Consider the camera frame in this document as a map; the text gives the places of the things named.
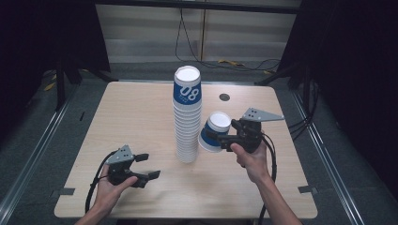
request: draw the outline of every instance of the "black curtain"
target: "black curtain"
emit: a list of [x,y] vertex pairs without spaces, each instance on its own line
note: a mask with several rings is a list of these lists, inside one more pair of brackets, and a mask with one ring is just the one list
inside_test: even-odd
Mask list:
[[94,4],[8,0],[0,2],[0,99],[2,137],[20,119],[44,71],[63,57],[69,70],[110,71]]
[[[329,14],[297,16],[281,67],[303,62],[311,69],[343,131],[398,199],[398,5],[335,0],[328,10],[325,4],[302,1]],[[295,71],[291,83],[305,75]]]

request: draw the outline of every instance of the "blue paper cup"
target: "blue paper cup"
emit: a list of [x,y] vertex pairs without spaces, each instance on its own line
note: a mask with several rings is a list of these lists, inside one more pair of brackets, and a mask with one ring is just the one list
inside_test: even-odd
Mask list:
[[173,104],[181,112],[196,111],[202,107],[200,71],[196,67],[180,67],[175,74]]
[[198,137],[200,145],[208,152],[221,152],[221,146],[217,140],[206,135],[207,130],[217,132],[219,135],[227,135],[231,126],[231,118],[224,112],[213,112],[207,119],[205,126]]

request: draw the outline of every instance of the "stack of paper cups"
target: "stack of paper cups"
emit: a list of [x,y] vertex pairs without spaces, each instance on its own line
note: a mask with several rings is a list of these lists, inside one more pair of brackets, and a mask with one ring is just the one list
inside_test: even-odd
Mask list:
[[175,74],[173,105],[175,113],[176,155],[180,161],[196,160],[201,124],[202,88],[196,67],[180,67]]

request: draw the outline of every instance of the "black cable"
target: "black cable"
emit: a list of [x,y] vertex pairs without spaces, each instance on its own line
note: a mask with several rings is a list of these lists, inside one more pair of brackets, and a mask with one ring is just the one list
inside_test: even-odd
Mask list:
[[299,131],[298,135],[295,138],[293,138],[293,141],[295,141],[302,134],[302,132],[305,130],[305,128],[307,128],[307,126],[309,126],[311,124],[311,122],[314,118],[316,105],[317,105],[318,98],[319,98],[319,88],[316,87],[314,80],[313,80],[312,94],[313,94],[314,104],[313,104],[313,108],[311,109],[310,113],[304,119],[302,119],[300,122],[297,122],[296,124],[289,126],[289,128],[293,128],[293,127],[296,127],[296,126],[300,125],[301,123],[303,123],[303,124],[301,124],[301,126],[299,128],[290,132],[290,134],[294,134]]
[[[193,52],[193,49],[192,49],[192,46],[191,46],[191,41],[190,41],[190,38],[189,38],[189,36],[188,36],[187,28],[186,28],[186,26],[185,26],[184,17],[183,17],[183,15],[182,15],[182,8],[179,10],[179,12],[180,12],[180,21],[179,21],[179,26],[178,26],[178,34],[177,34],[177,37],[176,37],[175,55],[176,55],[176,58],[177,58],[178,60],[180,60],[181,62],[196,62],[196,63],[199,63],[199,64],[201,64],[202,66],[207,67],[207,68],[226,68],[226,69],[232,69],[232,70],[242,71],[242,72],[246,72],[246,71],[256,71],[256,70],[261,70],[261,71],[262,71],[262,70],[270,70],[270,69],[273,69],[273,68],[277,67],[277,66],[280,64],[280,62],[281,62],[280,59],[267,59],[267,60],[262,61],[262,62],[260,63],[260,65],[258,65],[258,66],[255,67],[255,68],[248,68],[248,67],[224,67],[224,66],[214,65],[214,64],[211,64],[211,63],[206,63],[206,62],[200,61],[200,60],[196,57],[195,53]],[[178,41],[179,41],[179,34],[180,34],[180,31],[181,31],[181,25],[182,25],[183,28],[184,28],[185,36],[186,36],[186,38],[187,38],[187,42],[188,42],[188,45],[189,45],[189,47],[190,47],[191,54],[192,54],[192,56],[193,56],[193,58],[194,58],[195,60],[183,60],[183,59],[181,59],[181,58],[178,56],[178,54],[177,54]],[[274,66],[272,66],[272,67],[260,68],[264,63],[269,62],[269,61],[277,61],[277,63],[276,63]]]
[[272,149],[273,149],[273,152],[274,152],[274,154],[275,154],[275,145],[274,145],[272,139],[271,139],[267,134],[265,134],[265,133],[263,133],[263,135],[266,136],[266,137],[269,139],[269,141],[271,142],[271,144],[272,144]]
[[269,152],[271,153],[271,169],[272,169],[271,178],[275,182],[275,180],[276,180],[276,172],[277,172],[275,149],[272,148],[272,146],[269,144],[269,142],[266,140],[266,138],[262,137],[262,140],[266,144],[267,148],[269,149]]
[[106,161],[111,155],[113,155],[115,152],[116,152],[116,151],[111,152],[111,153],[101,162],[101,164],[99,165],[99,169],[97,170],[96,176],[95,176],[94,179],[93,179],[93,183],[91,183],[90,189],[88,190],[87,198],[85,199],[85,212],[86,212],[86,213],[87,213],[88,210],[90,209],[91,198],[92,198],[92,196],[93,196],[93,192],[94,192],[94,189],[96,188],[97,183],[99,182],[100,179],[102,179],[102,178],[108,176],[108,175],[105,175],[105,176],[99,177],[100,171],[101,171],[101,169],[102,169],[102,167],[103,167],[103,164],[105,164],[105,161]]

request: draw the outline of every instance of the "printed number 08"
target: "printed number 08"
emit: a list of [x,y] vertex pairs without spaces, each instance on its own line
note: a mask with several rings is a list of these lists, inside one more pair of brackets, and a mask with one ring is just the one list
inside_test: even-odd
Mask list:
[[199,94],[199,89],[195,88],[192,90],[191,87],[183,87],[181,88],[180,93],[182,96],[188,96],[189,100],[195,100],[196,96]]

